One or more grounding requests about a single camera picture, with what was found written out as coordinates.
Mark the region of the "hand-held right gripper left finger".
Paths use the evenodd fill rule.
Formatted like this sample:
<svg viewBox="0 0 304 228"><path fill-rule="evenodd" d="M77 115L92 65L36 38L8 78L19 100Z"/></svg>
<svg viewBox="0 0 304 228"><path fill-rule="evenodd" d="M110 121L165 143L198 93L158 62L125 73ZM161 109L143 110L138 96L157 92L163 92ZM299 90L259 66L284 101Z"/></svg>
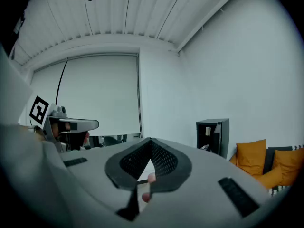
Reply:
<svg viewBox="0 0 304 228"><path fill-rule="evenodd" d="M61 154L58 186L64 206L59 222L128 222L118 211L128 206L132 192L115 187L105 166L108 158L140 142Z"/></svg>

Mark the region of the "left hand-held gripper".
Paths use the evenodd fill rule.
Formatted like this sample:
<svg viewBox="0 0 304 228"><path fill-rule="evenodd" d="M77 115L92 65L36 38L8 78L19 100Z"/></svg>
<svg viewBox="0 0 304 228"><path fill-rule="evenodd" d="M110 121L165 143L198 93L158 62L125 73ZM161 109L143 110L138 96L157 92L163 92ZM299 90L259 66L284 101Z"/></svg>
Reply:
<svg viewBox="0 0 304 228"><path fill-rule="evenodd" d="M68 118L65 107L48 103L38 95L33 100L29 117L36 122L34 129L39 129L44 140L53 143L59 152L78 150L72 131L90 131L99 127L97 120Z"/></svg>

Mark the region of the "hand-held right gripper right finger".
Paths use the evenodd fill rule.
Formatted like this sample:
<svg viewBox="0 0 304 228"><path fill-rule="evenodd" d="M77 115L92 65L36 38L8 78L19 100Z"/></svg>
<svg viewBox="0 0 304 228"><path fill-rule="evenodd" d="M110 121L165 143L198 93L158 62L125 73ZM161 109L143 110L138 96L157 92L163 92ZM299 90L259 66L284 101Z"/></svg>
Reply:
<svg viewBox="0 0 304 228"><path fill-rule="evenodd" d="M185 153L192 162L188 179L174 192L155 193L137 218L141 228L241 228L254 227L268 214L271 200L253 177L213 153L161 140ZM242 217L219 180L232 178L259 206Z"/></svg>

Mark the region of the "person's left hand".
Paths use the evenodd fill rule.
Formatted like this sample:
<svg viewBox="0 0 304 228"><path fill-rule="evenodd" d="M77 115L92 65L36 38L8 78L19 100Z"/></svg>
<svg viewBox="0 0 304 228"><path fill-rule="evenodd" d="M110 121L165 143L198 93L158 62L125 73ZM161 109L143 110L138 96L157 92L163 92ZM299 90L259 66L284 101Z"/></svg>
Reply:
<svg viewBox="0 0 304 228"><path fill-rule="evenodd" d="M70 127L69 122L59 122L59 123L54 122L51 125L51 129L52 129L53 136L57 139L61 132L69 131L71 129L71 127ZM85 136L80 138L80 140L83 141L81 145L87 143L89 136L90 136L90 134L88 132L86 132Z"/></svg>

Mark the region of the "person's right hand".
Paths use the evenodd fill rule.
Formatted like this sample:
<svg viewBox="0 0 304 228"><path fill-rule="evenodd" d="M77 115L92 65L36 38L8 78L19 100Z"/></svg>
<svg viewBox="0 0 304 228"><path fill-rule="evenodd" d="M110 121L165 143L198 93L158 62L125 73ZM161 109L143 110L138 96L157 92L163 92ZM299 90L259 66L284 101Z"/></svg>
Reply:
<svg viewBox="0 0 304 228"><path fill-rule="evenodd" d="M149 185L151 185L153 182L155 182L156 181L155 173L149 174L147 181L148 181ZM145 203L148 203L150 201L150 199L151 199L151 191L142 194L142 200Z"/></svg>

